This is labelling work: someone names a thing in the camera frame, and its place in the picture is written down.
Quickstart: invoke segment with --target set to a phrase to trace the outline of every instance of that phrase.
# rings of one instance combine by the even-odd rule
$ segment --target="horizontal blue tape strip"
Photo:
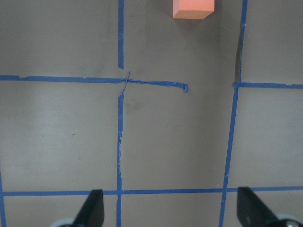
[[[155,190],[124,190],[123,195],[137,194],[183,194],[183,193],[216,193],[222,192],[222,188],[203,189],[155,189]]]
[[[237,82],[235,87],[254,87],[254,88],[284,88],[284,89],[303,89],[303,84],[275,84],[275,83],[246,83]]]
[[[171,82],[171,81],[143,81],[125,78],[83,78],[83,77],[43,77],[43,76],[29,76],[21,78],[20,76],[0,75],[0,80],[6,81],[36,81],[36,82],[70,82],[70,83],[101,83],[101,84],[119,84],[123,82],[135,84],[149,84],[165,87],[177,87],[188,92],[188,85]]]
[[[3,192],[3,196],[62,196],[88,195],[90,191],[54,191],[54,192]],[[103,191],[104,195],[117,195],[117,191]]]
[[[252,187],[254,192],[303,191],[303,186],[287,187]],[[227,192],[237,192],[237,188],[228,188]]]

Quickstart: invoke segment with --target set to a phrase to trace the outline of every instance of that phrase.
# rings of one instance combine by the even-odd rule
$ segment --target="orange block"
[[[214,12],[214,0],[173,0],[172,17],[204,19]]]

